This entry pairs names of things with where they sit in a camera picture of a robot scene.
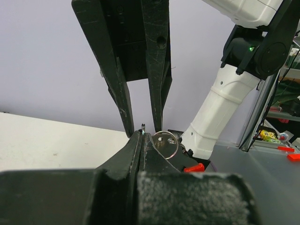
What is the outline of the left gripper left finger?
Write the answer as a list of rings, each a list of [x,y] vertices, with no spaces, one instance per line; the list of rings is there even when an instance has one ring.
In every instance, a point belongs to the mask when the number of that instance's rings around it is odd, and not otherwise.
[[[4,171],[3,225],[132,224],[143,133],[95,169]]]

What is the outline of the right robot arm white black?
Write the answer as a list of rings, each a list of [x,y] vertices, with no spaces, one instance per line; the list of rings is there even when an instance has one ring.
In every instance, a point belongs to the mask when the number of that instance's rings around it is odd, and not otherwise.
[[[217,77],[183,133],[195,157],[213,147],[248,93],[283,66],[300,20],[297,0],[209,0],[235,26],[223,49]],[[99,64],[128,137],[134,133],[127,83],[147,79],[154,128],[162,130],[172,83],[169,1],[74,0],[75,16]]]

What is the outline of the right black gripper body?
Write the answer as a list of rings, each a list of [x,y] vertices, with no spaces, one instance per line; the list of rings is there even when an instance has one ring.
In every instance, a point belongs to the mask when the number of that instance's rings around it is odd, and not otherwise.
[[[102,0],[100,3],[126,81],[146,79],[146,40],[141,2]]]

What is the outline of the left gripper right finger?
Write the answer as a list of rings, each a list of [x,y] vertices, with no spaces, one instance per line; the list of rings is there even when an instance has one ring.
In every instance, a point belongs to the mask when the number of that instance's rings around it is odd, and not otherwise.
[[[258,225],[250,186],[240,175],[179,172],[146,134],[137,175],[139,225]]]

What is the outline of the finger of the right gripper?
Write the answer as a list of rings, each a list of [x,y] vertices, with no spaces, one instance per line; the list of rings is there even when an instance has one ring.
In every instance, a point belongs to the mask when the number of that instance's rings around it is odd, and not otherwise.
[[[146,68],[155,131],[163,126],[163,109],[172,83],[168,0],[142,0]]]
[[[120,59],[114,51],[102,5],[99,0],[73,0],[71,5],[130,138],[134,133],[134,121],[129,89]]]

